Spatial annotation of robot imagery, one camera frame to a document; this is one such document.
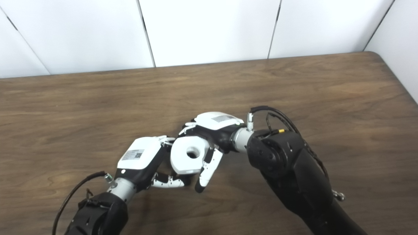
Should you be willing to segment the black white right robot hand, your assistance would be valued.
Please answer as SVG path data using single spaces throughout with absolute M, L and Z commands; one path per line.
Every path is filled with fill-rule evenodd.
M 183 125 L 178 138 L 197 136 L 209 144 L 195 185 L 197 193 L 206 189 L 225 154 L 246 151 L 252 133 L 242 119 L 221 112 L 199 114 Z

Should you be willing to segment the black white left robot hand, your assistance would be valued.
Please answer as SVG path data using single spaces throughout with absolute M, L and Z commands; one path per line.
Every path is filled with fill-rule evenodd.
M 174 137 L 140 137 L 131 144 L 117 164 L 115 178 L 123 178 L 133 183 L 138 193 L 151 186 L 159 188 L 183 187 L 190 185 L 190 179 L 158 173 L 175 141 Z

